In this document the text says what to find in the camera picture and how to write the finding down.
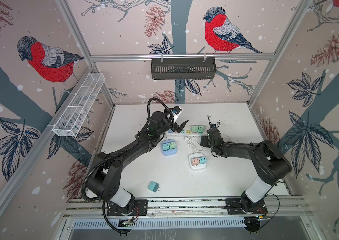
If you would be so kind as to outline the white long power strip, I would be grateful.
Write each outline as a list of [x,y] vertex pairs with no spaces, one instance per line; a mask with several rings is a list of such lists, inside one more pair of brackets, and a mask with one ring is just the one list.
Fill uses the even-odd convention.
[[167,137],[169,137],[169,136],[171,136],[171,137],[190,137],[190,138],[197,138],[197,137],[201,137],[201,136],[206,136],[207,126],[204,126],[205,131],[202,134],[192,133],[191,127],[192,126],[185,126],[185,128],[183,129],[183,131],[181,133],[172,132],[171,130],[169,130],[168,132],[166,132],[166,136]]

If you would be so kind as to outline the white square power strip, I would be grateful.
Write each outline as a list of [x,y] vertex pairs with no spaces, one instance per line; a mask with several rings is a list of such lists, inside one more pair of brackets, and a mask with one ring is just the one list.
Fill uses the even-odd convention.
[[207,158],[203,153],[194,153],[188,156],[188,163],[193,171],[203,170],[207,167]]

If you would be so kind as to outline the pink charger plug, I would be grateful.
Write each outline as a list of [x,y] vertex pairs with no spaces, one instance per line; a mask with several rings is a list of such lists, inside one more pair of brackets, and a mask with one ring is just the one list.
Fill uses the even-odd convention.
[[191,165],[192,165],[192,166],[197,166],[197,165],[199,165],[199,158],[193,158],[193,159],[191,159]]

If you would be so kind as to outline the blue square power strip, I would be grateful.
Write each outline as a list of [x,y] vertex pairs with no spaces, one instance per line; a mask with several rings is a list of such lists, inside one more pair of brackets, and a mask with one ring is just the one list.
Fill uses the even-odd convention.
[[177,144],[175,140],[165,140],[162,141],[161,144],[161,151],[164,156],[171,156],[177,153]]

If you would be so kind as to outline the teal charger front lowest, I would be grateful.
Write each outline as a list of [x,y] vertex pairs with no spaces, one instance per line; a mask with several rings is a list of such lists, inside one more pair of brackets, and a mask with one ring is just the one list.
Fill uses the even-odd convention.
[[148,189],[154,193],[159,191],[159,184],[156,182],[151,181],[148,185]]

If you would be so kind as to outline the light green charger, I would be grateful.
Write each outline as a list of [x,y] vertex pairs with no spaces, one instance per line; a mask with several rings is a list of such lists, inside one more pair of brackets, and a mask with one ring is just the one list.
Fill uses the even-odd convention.
[[202,134],[205,131],[205,127],[204,126],[198,126],[198,133]]

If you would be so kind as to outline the teal charger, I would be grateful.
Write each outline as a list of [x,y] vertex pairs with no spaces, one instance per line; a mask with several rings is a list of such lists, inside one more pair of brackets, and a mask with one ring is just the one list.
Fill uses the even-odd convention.
[[168,150],[170,150],[168,144],[169,144],[169,143],[162,143],[161,147],[162,147],[162,150],[163,150],[163,151],[168,151]]

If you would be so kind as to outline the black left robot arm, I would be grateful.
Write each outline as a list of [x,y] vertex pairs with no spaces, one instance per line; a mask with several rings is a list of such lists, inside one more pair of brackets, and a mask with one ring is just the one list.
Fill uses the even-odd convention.
[[82,198],[87,202],[115,204],[126,213],[132,212],[135,197],[120,187],[122,171],[135,159],[153,150],[169,130],[180,133],[187,124],[176,122],[181,113],[180,106],[169,108],[159,98],[150,98],[146,122],[134,136],[135,140],[120,150],[95,156],[94,166],[87,171],[81,185]]

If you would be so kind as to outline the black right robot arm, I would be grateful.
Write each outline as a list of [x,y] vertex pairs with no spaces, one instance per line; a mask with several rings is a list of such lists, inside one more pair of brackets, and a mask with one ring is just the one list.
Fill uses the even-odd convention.
[[291,172],[292,166],[271,141],[240,144],[225,142],[218,128],[207,130],[206,136],[201,136],[202,147],[211,149],[214,157],[241,158],[252,161],[257,177],[249,188],[241,195],[241,208],[250,214],[262,205],[268,192]]

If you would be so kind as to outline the black hanging basket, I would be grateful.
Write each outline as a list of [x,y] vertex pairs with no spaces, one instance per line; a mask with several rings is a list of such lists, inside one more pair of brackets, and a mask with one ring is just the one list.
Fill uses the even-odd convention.
[[216,74],[214,58],[163,58],[151,60],[153,80],[207,80]]

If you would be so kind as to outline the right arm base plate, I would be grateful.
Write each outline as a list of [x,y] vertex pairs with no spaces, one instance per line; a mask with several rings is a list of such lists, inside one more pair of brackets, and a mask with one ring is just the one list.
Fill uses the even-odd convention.
[[257,203],[251,202],[244,198],[228,198],[225,199],[225,207],[229,215],[266,215],[268,210],[266,208],[264,199]]

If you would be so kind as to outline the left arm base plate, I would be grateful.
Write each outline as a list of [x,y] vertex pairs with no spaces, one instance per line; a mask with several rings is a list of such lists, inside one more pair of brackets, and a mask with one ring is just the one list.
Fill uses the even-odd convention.
[[115,203],[109,203],[106,214],[111,217],[123,216],[146,216],[148,208],[148,200],[132,199],[125,207],[121,207]]

